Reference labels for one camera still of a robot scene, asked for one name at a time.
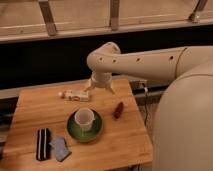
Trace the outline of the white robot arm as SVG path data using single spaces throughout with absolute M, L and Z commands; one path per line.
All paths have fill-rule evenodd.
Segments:
M 123 54 L 108 42 L 87 65 L 89 90 L 111 90 L 114 73 L 168 81 L 154 120 L 152 171 L 213 171 L 213 46 Z

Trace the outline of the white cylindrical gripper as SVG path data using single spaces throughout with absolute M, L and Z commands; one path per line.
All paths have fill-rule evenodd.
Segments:
M 97 88 L 106 88 L 110 93 L 115 94 L 111 81 L 112 75 L 110 73 L 93 72 L 91 79 L 85 83 L 84 91 L 89 91 L 94 86 Z

